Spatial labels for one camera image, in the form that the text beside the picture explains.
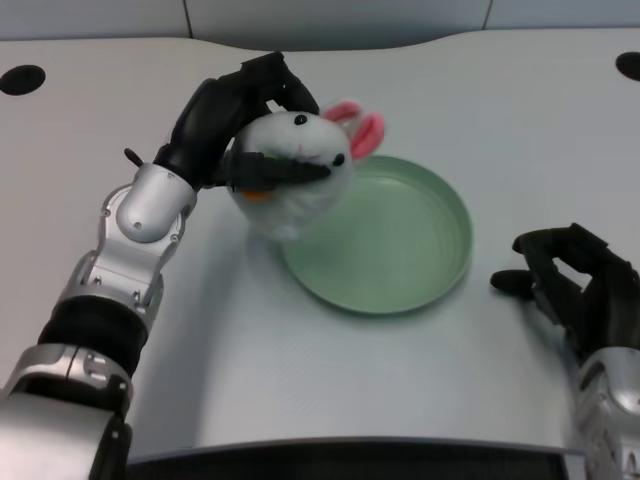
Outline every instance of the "green bowl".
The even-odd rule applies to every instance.
[[[444,295],[471,258],[469,213],[458,194],[415,163],[374,156],[344,198],[295,242],[285,263],[318,297],[389,314]]]

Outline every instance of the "white plush toy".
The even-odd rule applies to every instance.
[[[353,161],[371,154],[383,137],[382,115],[363,114],[352,100],[324,108],[320,116],[277,112],[260,117],[238,134],[234,152],[261,152],[269,157],[325,165],[331,175],[273,192],[231,195],[260,233],[280,242],[295,240],[347,189],[354,176]]]

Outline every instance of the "table surface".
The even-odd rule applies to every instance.
[[[320,102],[384,112],[380,150],[432,169],[466,202],[469,274],[435,305],[353,317],[306,293],[204,191],[165,269],[134,377],[133,457],[325,436],[401,436],[577,450],[575,365],[562,332],[496,295],[524,232],[578,222],[640,265],[640,83],[616,70],[640,30],[481,32],[413,47],[292,53]],[[43,87],[0,95],[0,382],[35,343],[130,147],[153,159],[200,82],[259,52],[180,39],[0,43],[0,72]]]

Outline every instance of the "plate rim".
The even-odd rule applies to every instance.
[[[291,273],[291,275],[293,275],[293,277],[296,279],[296,281],[302,287],[304,287],[304,289],[306,291],[310,292],[314,297],[317,297],[318,299],[320,299],[321,301],[323,301],[323,302],[325,302],[325,303],[327,303],[329,305],[336,306],[338,308],[341,308],[341,309],[349,311],[349,312],[356,312],[356,313],[372,315],[372,316],[375,316],[375,315],[390,315],[390,314],[396,314],[396,313],[407,313],[407,312],[411,312],[411,311],[414,311],[414,310],[418,310],[418,309],[420,309],[422,307],[426,307],[427,305],[429,305],[429,304],[437,301],[438,299],[444,297],[449,292],[451,292],[451,290],[462,280],[462,277],[469,270],[469,266],[471,265],[471,259],[472,259],[472,256],[473,256],[473,244],[474,244],[473,222],[471,221],[471,215],[469,214],[469,209],[467,208],[466,203],[464,202],[464,200],[462,199],[462,197],[460,196],[458,191],[455,188],[453,188],[453,186],[449,182],[447,182],[444,178],[442,178],[440,175],[438,175],[433,170],[431,170],[429,168],[426,168],[425,166],[420,165],[419,163],[412,162],[411,160],[405,160],[404,158],[393,157],[391,155],[372,155],[367,161],[370,161],[370,160],[375,159],[375,158],[379,158],[379,159],[383,159],[383,160],[393,160],[393,161],[400,161],[400,162],[410,163],[413,166],[416,166],[416,167],[418,167],[418,168],[420,168],[422,170],[426,170],[427,172],[431,173],[435,178],[437,178],[440,182],[445,184],[451,190],[451,192],[453,192],[455,197],[460,202],[460,205],[462,206],[464,222],[467,224],[468,229],[469,229],[469,248],[466,249],[466,258],[464,260],[464,263],[460,267],[460,269],[457,272],[457,274],[452,278],[452,280],[446,285],[446,287],[444,287],[442,289],[442,292],[438,293],[435,296],[431,296],[426,300],[421,300],[416,305],[407,306],[406,308],[402,308],[402,309],[393,308],[393,309],[389,309],[389,310],[387,310],[387,309],[384,309],[384,310],[365,310],[365,309],[362,309],[362,308],[358,308],[358,307],[354,307],[354,306],[350,306],[350,305],[345,305],[344,303],[341,303],[340,301],[334,301],[332,299],[327,298],[324,295],[320,295],[319,293],[314,291],[312,288],[310,288],[309,285],[307,284],[307,282],[305,282],[303,279],[301,279],[300,276],[296,273],[295,269],[292,268],[291,265],[292,265],[293,262],[289,259],[289,256],[287,255],[287,243],[283,243],[283,244],[280,245],[280,254],[281,254],[281,257],[282,257],[282,260],[283,260],[285,266],[287,267],[287,270]]]

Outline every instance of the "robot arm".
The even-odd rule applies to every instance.
[[[195,92],[152,164],[112,192],[98,248],[73,271],[38,344],[21,356],[0,403],[2,478],[124,478],[131,376],[162,300],[162,267],[202,187],[269,190],[328,175],[325,167],[259,153],[223,162],[230,140],[269,113],[268,100],[318,113],[313,97],[272,53]]]
[[[535,300],[562,325],[581,364],[576,423],[592,480],[640,477],[640,280],[629,262],[580,225],[521,235],[513,249],[529,271],[498,272],[491,284]],[[591,275],[582,290],[554,258]]]

